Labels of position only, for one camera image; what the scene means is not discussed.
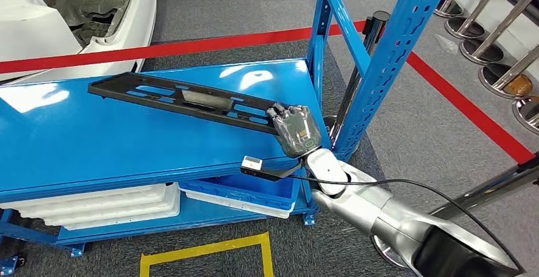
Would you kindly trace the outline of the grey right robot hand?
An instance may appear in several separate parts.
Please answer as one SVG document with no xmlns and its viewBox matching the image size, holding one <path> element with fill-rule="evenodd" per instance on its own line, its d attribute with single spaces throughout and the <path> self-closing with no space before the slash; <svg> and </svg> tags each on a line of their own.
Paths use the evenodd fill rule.
<svg viewBox="0 0 539 277">
<path fill-rule="evenodd" d="M 275 137 L 290 158 L 300 158 L 322 145 L 322 136 L 308 107 L 275 103 L 266 110 L 277 132 Z"/>
</svg>

